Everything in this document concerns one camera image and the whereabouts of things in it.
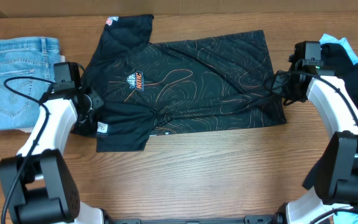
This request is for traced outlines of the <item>black orange patterned jersey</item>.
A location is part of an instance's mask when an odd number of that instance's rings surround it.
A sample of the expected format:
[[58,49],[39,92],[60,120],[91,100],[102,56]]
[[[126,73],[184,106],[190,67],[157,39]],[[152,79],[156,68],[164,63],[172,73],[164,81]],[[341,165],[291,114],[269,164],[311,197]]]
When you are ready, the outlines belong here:
[[262,30],[152,43],[153,15],[110,16],[81,78],[103,101],[73,129],[99,152],[141,151],[149,137],[286,123]]

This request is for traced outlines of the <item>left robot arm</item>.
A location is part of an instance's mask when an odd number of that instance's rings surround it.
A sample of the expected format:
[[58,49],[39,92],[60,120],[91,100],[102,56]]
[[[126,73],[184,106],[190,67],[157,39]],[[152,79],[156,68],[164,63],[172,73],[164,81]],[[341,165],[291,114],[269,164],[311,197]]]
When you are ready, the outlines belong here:
[[93,121],[103,105],[96,92],[82,85],[83,66],[61,62],[53,66],[55,80],[36,100],[39,118],[30,137],[14,157],[1,159],[0,182],[5,202],[1,223],[110,223],[100,208],[80,200],[63,158],[72,128]]

